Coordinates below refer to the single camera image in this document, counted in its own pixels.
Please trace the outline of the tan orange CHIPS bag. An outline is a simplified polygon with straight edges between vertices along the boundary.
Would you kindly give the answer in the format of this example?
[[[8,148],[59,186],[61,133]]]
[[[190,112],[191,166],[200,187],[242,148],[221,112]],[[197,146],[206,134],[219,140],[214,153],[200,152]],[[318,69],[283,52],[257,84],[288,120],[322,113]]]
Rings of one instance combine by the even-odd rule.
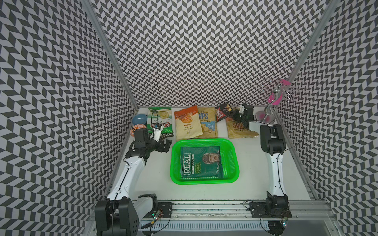
[[[226,118],[227,133],[229,139],[255,138],[259,134],[243,127],[242,123],[238,123],[231,117]]]

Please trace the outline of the orange cassava chips bag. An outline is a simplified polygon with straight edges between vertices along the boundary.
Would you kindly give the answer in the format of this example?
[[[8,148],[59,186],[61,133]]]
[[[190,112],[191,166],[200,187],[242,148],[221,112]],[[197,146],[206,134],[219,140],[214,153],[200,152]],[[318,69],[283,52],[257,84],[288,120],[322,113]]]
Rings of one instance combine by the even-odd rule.
[[[175,111],[174,116],[176,141],[196,138],[203,134],[197,106]]]

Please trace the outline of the green REAL chips bag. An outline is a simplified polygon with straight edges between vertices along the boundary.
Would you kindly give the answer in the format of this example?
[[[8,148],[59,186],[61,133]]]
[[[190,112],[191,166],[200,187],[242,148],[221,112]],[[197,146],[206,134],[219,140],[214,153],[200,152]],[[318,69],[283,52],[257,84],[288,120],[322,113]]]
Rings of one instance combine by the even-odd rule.
[[[220,146],[181,147],[182,179],[223,178]]]

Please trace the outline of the black red Krax chips bag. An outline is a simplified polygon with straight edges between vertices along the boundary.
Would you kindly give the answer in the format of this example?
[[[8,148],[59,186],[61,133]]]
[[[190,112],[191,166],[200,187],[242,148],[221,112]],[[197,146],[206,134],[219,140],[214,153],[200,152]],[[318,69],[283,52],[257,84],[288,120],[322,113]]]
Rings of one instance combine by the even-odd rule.
[[[232,107],[228,103],[223,103],[215,107],[216,122],[229,117],[233,112]]]

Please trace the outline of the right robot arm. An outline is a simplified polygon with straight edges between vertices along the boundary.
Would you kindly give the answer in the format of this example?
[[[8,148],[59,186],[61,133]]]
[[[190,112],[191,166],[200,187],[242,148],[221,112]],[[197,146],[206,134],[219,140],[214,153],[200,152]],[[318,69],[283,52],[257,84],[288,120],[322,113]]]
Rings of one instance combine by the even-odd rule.
[[[289,201],[284,187],[283,157],[286,141],[282,126],[274,124],[275,118],[270,106],[254,113],[254,106],[240,105],[226,108],[225,112],[234,121],[250,131],[260,130],[260,145],[268,163],[269,190],[264,204],[265,214],[270,217],[283,216],[289,212]]]

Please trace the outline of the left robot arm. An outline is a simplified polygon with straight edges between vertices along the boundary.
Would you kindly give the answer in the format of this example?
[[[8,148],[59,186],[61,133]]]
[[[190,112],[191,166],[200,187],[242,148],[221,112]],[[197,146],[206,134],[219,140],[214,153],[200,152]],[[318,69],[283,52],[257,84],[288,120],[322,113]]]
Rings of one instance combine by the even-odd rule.
[[[163,127],[142,128],[134,131],[134,140],[125,154],[125,168],[120,179],[105,200],[99,201],[94,209],[97,235],[135,236],[140,221],[146,215],[153,220],[142,226],[152,228],[164,213],[158,208],[155,194],[143,194],[137,201],[131,199],[140,174],[143,172],[151,153],[168,152],[171,140],[161,140]]]

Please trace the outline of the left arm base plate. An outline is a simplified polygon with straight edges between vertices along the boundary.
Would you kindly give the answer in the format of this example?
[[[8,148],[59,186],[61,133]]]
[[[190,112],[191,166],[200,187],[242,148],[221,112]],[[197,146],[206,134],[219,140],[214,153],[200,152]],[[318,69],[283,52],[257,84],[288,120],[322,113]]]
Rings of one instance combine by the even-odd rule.
[[[157,211],[161,210],[160,219],[168,219],[172,215],[173,211],[173,203],[172,202],[158,202],[157,207],[152,209],[145,217],[146,218],[153,218]]]

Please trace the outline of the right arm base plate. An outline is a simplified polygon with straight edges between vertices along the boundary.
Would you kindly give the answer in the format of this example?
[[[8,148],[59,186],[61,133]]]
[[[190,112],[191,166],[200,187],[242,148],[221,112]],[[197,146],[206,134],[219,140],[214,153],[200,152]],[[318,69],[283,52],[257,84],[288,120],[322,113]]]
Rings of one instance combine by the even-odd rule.
[[[261,202],[249,202],[249,209],[252,217],[257,218],[274,218],[283,219],[285,217],[292,218],[292,213],[286,208],[272,208],[267,210],[265,204]]]

